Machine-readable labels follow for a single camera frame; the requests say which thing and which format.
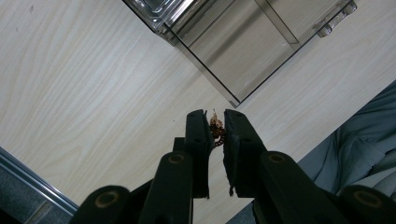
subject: person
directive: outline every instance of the person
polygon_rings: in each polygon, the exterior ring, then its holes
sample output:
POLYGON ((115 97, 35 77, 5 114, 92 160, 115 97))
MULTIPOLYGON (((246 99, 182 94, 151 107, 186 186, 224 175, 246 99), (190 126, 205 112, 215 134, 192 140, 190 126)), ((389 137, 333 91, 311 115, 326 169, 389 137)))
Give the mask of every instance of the person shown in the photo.
POLYGON ((358 184, 396 202, 396 81, 298 164, 318 187, 333 194, 358 184))

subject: gray pants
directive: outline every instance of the gray pants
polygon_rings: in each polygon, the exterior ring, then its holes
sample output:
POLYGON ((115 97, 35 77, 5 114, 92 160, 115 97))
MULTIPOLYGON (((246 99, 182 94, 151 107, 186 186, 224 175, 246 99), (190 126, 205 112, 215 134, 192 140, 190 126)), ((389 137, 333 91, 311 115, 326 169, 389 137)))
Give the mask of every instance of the gray pants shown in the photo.
POLYGON ((299 165, 318 187, 332 193, 389 170, 382 186, 391 194, 396 188, 396 172, 390 170, 396 170, 395 148, 396 81, 315 147, 299 165))

